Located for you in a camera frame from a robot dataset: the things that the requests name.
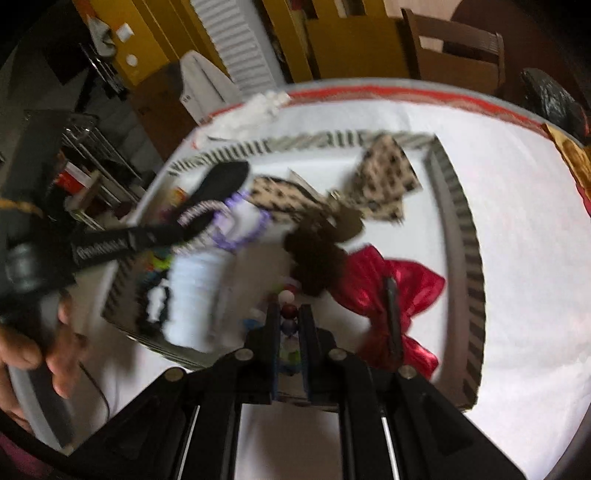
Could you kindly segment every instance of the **white tissue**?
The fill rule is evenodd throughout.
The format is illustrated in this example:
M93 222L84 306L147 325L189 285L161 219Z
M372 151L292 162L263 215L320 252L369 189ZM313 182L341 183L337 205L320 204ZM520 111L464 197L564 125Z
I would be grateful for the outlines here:
M216 140L246 140L255 128L269 124L277 116L279 108L290 101L285 92L257 93L244 105L222 113L211 124L195 132L195 148L203 148Z

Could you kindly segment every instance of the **red bead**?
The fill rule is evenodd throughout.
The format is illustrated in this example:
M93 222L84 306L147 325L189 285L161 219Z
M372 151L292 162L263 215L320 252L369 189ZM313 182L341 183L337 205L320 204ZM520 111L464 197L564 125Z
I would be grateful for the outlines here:
M299 289L298 287L296 287L295 285L289 285L289 284L286 284L286 285L283 287L283 290L290 291L290 292L292 292L294 295L297 295L297 294L300 292L300 289Z
M286 320L293 320L297 318L297 307L292 303L286 303L281 307L281 316Z

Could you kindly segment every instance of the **human hand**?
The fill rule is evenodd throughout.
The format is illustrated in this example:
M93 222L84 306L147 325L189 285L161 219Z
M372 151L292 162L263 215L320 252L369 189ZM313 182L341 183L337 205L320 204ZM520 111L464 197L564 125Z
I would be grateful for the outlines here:
M57 317L60 321L53 345L45 361L53 374L53 388L59 396L68 398L80 376L78 362L88 350L88 339L70 327L72 298L60 300ZM0 325L0 408L25 430L31 426L12 390L6 365L31 370L39 367L43 356L39 346L13 328Z

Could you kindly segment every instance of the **white bead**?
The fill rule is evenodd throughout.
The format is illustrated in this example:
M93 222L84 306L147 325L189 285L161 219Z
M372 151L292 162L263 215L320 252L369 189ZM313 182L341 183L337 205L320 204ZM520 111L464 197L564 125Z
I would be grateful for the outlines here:
M279 304L283 305L286 303L293 303L296 296L290 292L289 290L283 290L279 293L279 295L277 296L277 299L279 300Z

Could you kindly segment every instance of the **red fabric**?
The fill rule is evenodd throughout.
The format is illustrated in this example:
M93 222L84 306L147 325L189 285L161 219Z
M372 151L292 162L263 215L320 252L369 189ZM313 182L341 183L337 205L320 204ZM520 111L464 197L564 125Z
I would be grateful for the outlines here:
M411 318L427 310L443 291L445 279L427 267L409 260L385 260L372 245L349 255L345 274L333 298L346 309L369 318L371 329L357 354L374 368L393 370L388 349L388 321L384 305L384 277L398 284L400 324L404 363L412 365L425 378L431 378L439 360L406 335Z

